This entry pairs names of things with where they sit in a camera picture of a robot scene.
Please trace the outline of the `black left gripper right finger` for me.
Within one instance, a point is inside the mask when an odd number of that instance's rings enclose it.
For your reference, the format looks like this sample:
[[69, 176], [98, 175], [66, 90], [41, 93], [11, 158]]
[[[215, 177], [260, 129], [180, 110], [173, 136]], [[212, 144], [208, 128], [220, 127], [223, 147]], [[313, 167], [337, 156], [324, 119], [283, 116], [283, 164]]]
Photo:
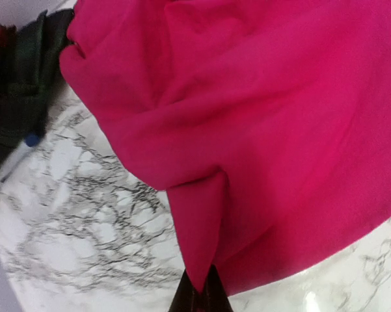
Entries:
[[211, 266], [201, 296], [201, 310], [205, 312], [233, 312], [226, 291], [215, 266]]

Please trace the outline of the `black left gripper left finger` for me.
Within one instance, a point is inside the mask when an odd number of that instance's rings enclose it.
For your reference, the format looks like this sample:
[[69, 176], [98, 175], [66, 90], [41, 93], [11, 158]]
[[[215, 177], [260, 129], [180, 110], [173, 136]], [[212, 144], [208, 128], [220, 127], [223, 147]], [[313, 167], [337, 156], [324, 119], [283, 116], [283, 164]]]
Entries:
[[187, 272], [184, 271], [169, 307], [169, 312], [197, 312], [200, 309], [199, 305], [200, 294], [193, 287]]

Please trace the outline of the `pink garment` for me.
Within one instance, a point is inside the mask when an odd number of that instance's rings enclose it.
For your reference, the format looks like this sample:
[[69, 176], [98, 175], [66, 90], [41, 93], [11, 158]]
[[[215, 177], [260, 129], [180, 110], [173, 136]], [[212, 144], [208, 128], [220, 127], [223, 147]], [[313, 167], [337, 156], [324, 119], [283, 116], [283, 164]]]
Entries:
[[230, 294], [391, 217], [391, 1], [78, 1], [61, 72]]

